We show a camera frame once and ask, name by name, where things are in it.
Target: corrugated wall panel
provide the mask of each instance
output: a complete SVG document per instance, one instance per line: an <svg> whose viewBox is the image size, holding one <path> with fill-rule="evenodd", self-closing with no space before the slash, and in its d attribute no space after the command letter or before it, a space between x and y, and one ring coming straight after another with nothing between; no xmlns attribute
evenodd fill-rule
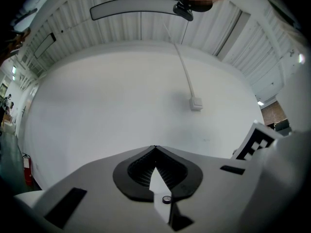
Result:
<svg viewBox="0 0 311 233"><path fill-rule="evenodd" d="M281 54L284 55L286 52L293 48L293 44L290 38L287 36L286 32L281 28L278 18L274 14L272 6L269 4L265 9L265 16L273 28L274 34L276 35L277 41L281 48Z"/></svg>
<svg viewBox="0 0 311 233"><path fill-rule="evenodd" d="M193 12L194 20L188 24L183 45L215 55L230 34L239 12L228 0L214 3L205 13Z"/></svg>
<svg viewBox="0 0 311 233"><path fill-rule="evenodd" d="M61 60L61 56L56 51L56 42L52 44L48 49L47 52L51 55L52 59L56 63L57 61Z"/></svg>
<svg viewBox="0 0 311 233"><path fill-rule="evenodd" d="M105 17L98 24L105 43L140 40L140 12Z"/></svg>
<svg viewBox="0 0 311 233"><path fill-rule="evenodd" d="M281 77L278 74L278 70L275 68L265 75L260 82L261 83L257 86L257 90L255 90L254 86L252 88L257 99L261 101L268 100L282 89Z"/></svg>
<svg viewBox="0 0 311 233"><path fill-rule="evenodd" d="M253 37L252 42L234 65L241 70L245 76L248 76L250 72L256 71L256 67L258 67L271 52L274 54L269 40L265 37L263 31L260 30L259 34Z"/></svg>
<svg viewBox="0 0 311 233"><path fill-rule="evenodd" d="M44 52L40 56L40 58L38 58L38 61L40 61L40 63L44 63L44 64L42 64L42 66L44 66L44 67L50 67L54 64L53 59L51 58L51 56L47 52Z"/></svg>
<svg viewBox="0 0 311 233"><path fill-rule="evenodd" d="M266 72L256 83L252 84L252 89L255 93L259 93L263 88L272 83L281 83L281 77L277 68L273 68Z"/></svg>
<svg viewBox="0 0 311 233"><path fill-rule="evenodd" d="M173 40L176 43L181 44L188 21L178 16L162 13L141 13L142 40L170 41L168 33L163 25L162 17Z"/></svg>
<svg viewBox="0 0 311 233"><path fill-rule="evenodd" d="M98 22L88 20L85 22L85 29L93 46L104 43Z"/></svg>
<svg viewBox="0 0 311 233"><path fill-rule="evenodd" d="M256 69L250 70L245 76L251 85L255 84L260 78L267 74L272 68L276 66L276 56L273 51L270 51L264 56L260 63L256 66Z"/></svg>

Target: person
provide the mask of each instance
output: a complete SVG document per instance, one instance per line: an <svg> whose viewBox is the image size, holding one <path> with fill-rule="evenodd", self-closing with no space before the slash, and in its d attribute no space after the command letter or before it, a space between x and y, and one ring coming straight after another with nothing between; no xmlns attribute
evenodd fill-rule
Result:
<svg viewBox="0 0 311 233"><path fill-rule="evenodd" d="M6 111L5 111L6 114L11 115L11 110L13 109L13 105L14 105L13 102L8 102L8 103L7 103Z"/></svg>
<svg viewBox="0 0 311 233"><path fill-rule="evenodd" d="M15 107L13 109L13 105L14 105L14 103L12 102L10 116L11 116L11 123L15 124L16 123L17 114L18 114L18 108Z"/></svg>
<svg viewBox="0 0 311 233"><path fill-rule="evenodd" d="M2 102L2 105L0 106L0 125L2 124L4 113L10 114L10 109L8 105L9 105L9 100L11 99L11 97L12 97L11 94L5 97Z"/></svg>
<svg viewBox="0 0 311 233"><path fill-rule="evenodd" d="M4 100L11 100L12 95L9 94L7 97L4 98Z"/></svg>

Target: white ceiling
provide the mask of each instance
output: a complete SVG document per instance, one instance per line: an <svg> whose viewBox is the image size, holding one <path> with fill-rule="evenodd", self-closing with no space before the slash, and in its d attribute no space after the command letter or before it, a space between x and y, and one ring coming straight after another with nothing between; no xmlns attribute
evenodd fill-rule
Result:
<svg viewBox="0 0 311 233"><path fill-rule="evenodd" d="M56 1L48 0L38 12L37 17L40 18L33 20L32 34L26 39L19 55L24 65L37 76L57 61L98 44L127 40L169 41L162 25L162 16L176 43L217 56L241 14L237 6L229 0L223 0L214 3L208 12L194 12L193 22L174 15L149 12L120 14L93 21L90 8L110 0ZM278 25L270 4L264 6L264 16L273 29L282 56L286 56L294 47ZM249 23L252 27L243 30L232 55L223 61L239 69L250 82L258 100L266 101L284 85L281 64L256 19L251 17ZM32 57L34 51L52 32L56 42L36 60Z"/></svg>

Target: ceiling light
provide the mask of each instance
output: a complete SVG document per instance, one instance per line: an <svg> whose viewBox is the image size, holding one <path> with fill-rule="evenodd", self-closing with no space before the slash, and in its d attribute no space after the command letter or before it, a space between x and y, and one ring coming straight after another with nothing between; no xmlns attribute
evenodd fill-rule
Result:
<svg viewBox="0 0 311 233"><path fill-rule="evenodd" d="M304 56L303 54L300 54L300 55L299 55L299 63L304 64L305 61L306 61L305 56Z"/></svg>
<svg viewBox="0 0 311 233"><path fill-rule="evenodd" d="M112 0L90 8L92 20L129 12L158 12L176 15L173 8L178 0Z"/></svg>

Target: fire extinguisher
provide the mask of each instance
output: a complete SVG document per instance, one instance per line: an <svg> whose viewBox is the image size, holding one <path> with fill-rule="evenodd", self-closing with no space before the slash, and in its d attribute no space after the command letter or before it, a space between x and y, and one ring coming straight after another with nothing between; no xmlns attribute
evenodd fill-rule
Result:
<svg viewBox="0 0 311 233"><path fill-rule="evenodd" d="M33 184L33 177L31 175L31 159L30 156L23 153L23 162L24 162L24 175L27 185Z"/></svg>

